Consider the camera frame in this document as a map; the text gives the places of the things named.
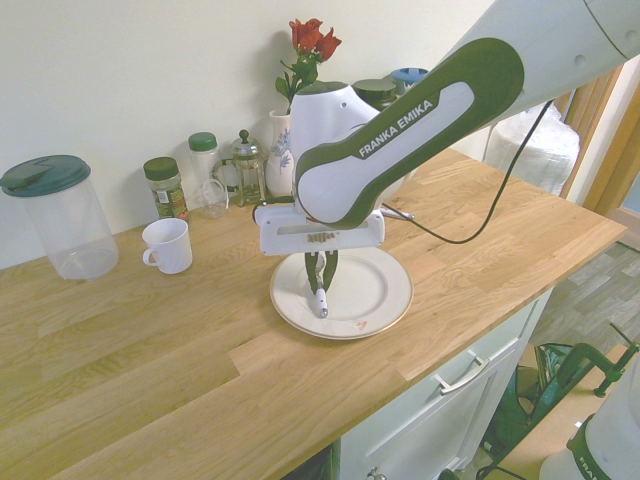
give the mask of white vase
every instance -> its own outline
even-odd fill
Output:
[[[269,112],[269,118],[273,141],[265,167],[265,181],[271,195],[284,197],[291,195],[295,164],[289,143],[290,117],[282,111],[273,110]]]

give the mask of green lid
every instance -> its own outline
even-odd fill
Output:
[[[304,87],[296,95],[315,95],[317,93],[335,92],[347,88],[348,85],[342,82],[313,82],[308,87]]]
[[[189,148],[194,152],[206,152],[218,146],[218,141],[213,133],[199,132],[189,137]]]
[[[71,188],[90,173],[91,167],[78,157],[52,155],[9,169],[0,178],[0,186],[12,197],[40,197]]]
[[[389,80],[368,79],[359,80],[353,84],[353,89],[363,100],[388,100],[393,98],[396,84]]]
[[[178,171],[178,164],[171,157],[153,158],[145,162],[143,169],[144,176],[155,182],[168,180],[180,173]]]

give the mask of container lid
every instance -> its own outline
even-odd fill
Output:
[[[389,80],[367,79],[354,83],[353,89],[363,100],[389,100],[395,96],[396,84]]]
[[[218,146],[218,141],[213,133],[198,132],[189,137],[189,148],[194,152],[206,152]]]
[[[180,173],[178,163],[171,157],[152,158],[142,168],[144,176],[155,182],[168,180]]]
[[[91,167],[78,157],[51,155],[9,169],[0,178],[0,186],[12,197],[40,197],[71,188],[90,173]]]
[[[347,88],[348,85],[342,82],[321,82],[315,81],[311,85],[300,89],[296,95],[316,95],[318,93],[335,92]]]
[[[391,76],[395,80],[400,80],[406,85],[413,85],[414,83],[418,83],[422,80],[427,73],[429,73],[429,70],[424,68],[400,68],[391,72]]]
[[[262,158],[262,147],[258,141],[249,136],[246,130],[240,130],[240,138],[231,142],[231,154],[234,160],[253,160]]]

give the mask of drawer handle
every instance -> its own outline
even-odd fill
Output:
[[[440,395],[449,395],[450,393],[453,393],[456,390],[460,390],[465,385],[471,383],[478,375],[484,372],[484,370],[489,366],[491,359],[488,358],[486,360],[483,360],[480,357],[476,357],[473,361],[478,364],[478,368],[476,368],[466,377],[463,377],[458,383],[455,383],[453,385],[449,385],[447,382],[445,382],[442,377],[440,377],[440,375],[434,375],[434,378],[438,380],[438,382],[440,382],[440,386],[442,387],[440,389]]]

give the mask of black cable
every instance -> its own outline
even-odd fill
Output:
[[[500,185],[500,188],[498,189],[498,193],[496,194],[496,198],[493,200],[493,203],[491,204],[491,208],[489,209],[489,213],[487,214],[487,218],[485,218],[484,222],[482,223],[482,225],[480,226],[478,231],[476,233],[474,233],[473,235],[471,235],[470,237],[465,238],[464,240],[451,240],[449,238],[445,238],[442,235],[438,235],[436,232],[433,232],[433,231],[429,230],[427,227],[425,227],[423,225],[420,225],[415,220],[407,217],[405,214],[403,214],[402,212],[399,212],[398,210],[396,210],[393,207],[390,207],[386,203],[383,203],[382,206],[385,207],[385,208],[388,208],[392,212],[396,213],[397,215],[402,217],[404,220],[413,223],[416,227],[424,230],[425,232],[429,233],[430,235],[433,235],[434,237],[436,237],[436,238],[438,238],[440,240],[443,240],[443,241],[445,241],[447,243],[453,243],[454,245],[461,245],[463,243],[470,242],[471,240],[473,240],[474,238],[476,238],[478,235],[480,235],[482,233],[482,231],[485,229],[485,227],[489,223],[489,220],[491,220],[491,216],[493,215],[493,212],[494,212],[494,210],[496,208],[496,205],[498,204],[498,200],[500,200],[500,197],[502,196],[502,192],[504,191],[505,187],[507,186],[507,182],[509,181],[509,177],[511,176],[511,172],[513,171],[513,168],[516,166],[516,161],[520,157],[520,154],[524,150],[524,147],[526,147],[527,142],[529,141],[529,139],[533,135],[533,132],[538,127],[538,124],[542,120],[542,117],[544,117],[544,114],[546,113],[547,109],[551,106],[552,102],[553,102],[553,100],[549,100],[544,105],[544,107],[542,108],[542,111],[540,112],[540,115],[538,115],[538,118],[536,118],[536,121],[533,122],[533,125],[529,129],[529,132],[527,133],[527,136],[524,137],[524,140],[520,144],[520,147],[518,148],[518,151],[516,152],[516,154],[513,156],[513,159],[511,160],[511,164],[509,165],[509,168],[507,169],[507,173],[504,176],[504,180],[502,181],[502,185]]]
[[[520,475],[510,472],[509,470],[497,465],[489,465],[488,467],[482,467],[481,469],[479,469],[476,472],[476,480],[484,480],[485,478],[487,478],[487,475],[489,475],[494,470],[499,470],[503,473],[506,473],[507,475],[511,475],[513,478],[517,478],[518,480],[527,480],[526,478],[521,477]]]

